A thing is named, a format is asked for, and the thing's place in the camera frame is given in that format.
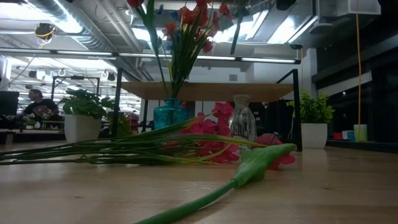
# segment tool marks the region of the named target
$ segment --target blue glass vase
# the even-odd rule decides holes
[[[179,99],[167,98],[164,102],[166,105],[154,110],[155,129],[165,128],[189,119],[189,111],[181,108]]]

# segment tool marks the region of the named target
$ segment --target shelf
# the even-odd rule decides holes
[[[145,100],[167,96],[160,82],[123,82],[122,88]],[[250,95],[251,102],[273,102],[293,91],[293,84],[273,83],[184,83],[178,94],[182,101],[233,101],[234,95]]]

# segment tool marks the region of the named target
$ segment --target wooden table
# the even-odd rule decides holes
[[[180,223],[397,223],[397,154],[328,147],[296,156]],[[134,223],[211,192],[235,167],[0,167],[0,223]]]

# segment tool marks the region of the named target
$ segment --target computer monitor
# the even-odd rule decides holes
[[[0,114],[16,115],[18,109],[19,92],[0,91]]]

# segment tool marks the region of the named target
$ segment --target glass bottle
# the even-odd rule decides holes
[[[239,136],[249,141],[257,138],[256,119],[249,108],[249,95],[235,95],[235,108],[229,121],[232,136]]]
[[[180,106],[181,101],[177,98],[167,98],[164,106],[155,108],[155,129],[178,124],[189,119],[189,111]]]

